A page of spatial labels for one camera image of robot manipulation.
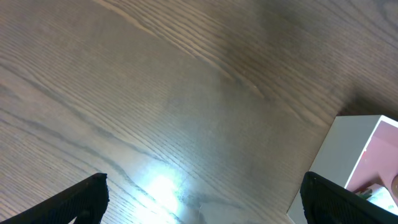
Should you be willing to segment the white box with pink interior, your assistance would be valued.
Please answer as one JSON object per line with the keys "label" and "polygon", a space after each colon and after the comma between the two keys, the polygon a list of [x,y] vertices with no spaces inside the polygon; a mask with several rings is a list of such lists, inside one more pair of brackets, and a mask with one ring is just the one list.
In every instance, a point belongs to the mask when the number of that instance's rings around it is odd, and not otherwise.
{"label": "white box with pink interior", "polygon": [[[309,171],[354,194],[379,184],[397,205],[391,192],[397,175],[397,121],[383,115],[337,116]],[[287,216],[294,224],[307,223],[300,189]]]}

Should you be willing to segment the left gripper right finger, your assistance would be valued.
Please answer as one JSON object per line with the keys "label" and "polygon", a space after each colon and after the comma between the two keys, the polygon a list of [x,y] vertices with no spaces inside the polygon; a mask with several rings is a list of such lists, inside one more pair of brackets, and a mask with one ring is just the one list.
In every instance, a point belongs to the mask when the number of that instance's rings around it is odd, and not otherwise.
{"label": "left gripper right finger", "polygon": [[397,215],[308,171],[300,188],[308,224],[397,224]]}

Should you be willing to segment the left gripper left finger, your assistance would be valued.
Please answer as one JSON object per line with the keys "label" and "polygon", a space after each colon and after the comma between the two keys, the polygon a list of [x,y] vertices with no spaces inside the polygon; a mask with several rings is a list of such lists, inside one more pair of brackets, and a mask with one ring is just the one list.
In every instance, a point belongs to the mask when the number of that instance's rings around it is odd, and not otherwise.
{"label": "left gripper left finger", "polygon": [[109,202],[107,175],[96,173],[2,224],[99,224]]}

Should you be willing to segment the green and white small packet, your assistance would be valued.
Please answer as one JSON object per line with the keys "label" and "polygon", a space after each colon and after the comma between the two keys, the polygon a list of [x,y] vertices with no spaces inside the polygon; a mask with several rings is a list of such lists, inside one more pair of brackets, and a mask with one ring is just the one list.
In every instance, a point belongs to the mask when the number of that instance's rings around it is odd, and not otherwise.
{"label": "green and white small packet", "polygon": [[385,209],[388,212],[397,215],[397,205],[388,189],[384,186],[372,184],[365,189],[357,191],[356,195],[374,205],[377,205],[380,208]]}

